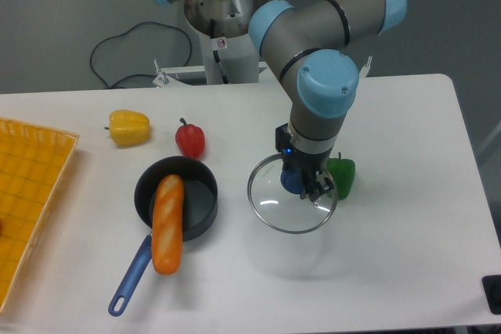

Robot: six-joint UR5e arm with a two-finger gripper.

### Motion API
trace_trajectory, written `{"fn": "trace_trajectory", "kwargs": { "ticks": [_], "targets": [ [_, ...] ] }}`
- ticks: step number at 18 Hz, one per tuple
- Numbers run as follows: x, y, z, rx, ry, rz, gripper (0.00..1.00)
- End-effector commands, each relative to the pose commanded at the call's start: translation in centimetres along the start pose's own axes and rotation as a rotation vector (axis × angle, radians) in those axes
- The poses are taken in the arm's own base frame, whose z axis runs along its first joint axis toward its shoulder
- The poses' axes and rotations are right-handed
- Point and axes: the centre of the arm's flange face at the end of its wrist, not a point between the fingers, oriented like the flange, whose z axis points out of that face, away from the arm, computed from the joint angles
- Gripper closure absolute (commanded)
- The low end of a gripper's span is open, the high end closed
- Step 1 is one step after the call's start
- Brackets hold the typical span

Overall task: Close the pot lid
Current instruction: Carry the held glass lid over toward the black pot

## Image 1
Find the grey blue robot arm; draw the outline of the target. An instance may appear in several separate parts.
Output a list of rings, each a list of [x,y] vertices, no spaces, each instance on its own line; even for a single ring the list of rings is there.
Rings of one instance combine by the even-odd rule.
[[[310,200],[333,190],[326,162],[359,82],[341,49],[400,23],[407,0],[318,0],[302,10],[280,0],[155,1],[183,1],[208,84],[251,83],[266,62],[292,102],[276,129],[284,188]]]

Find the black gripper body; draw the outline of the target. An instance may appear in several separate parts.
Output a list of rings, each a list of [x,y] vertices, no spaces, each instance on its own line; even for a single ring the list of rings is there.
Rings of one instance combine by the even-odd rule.
[[[284,188],[308,188],[317,174],[326,169],[326,162],[332,149],[322,153],[309,154],[287,146],[282,149],[282,186]]]

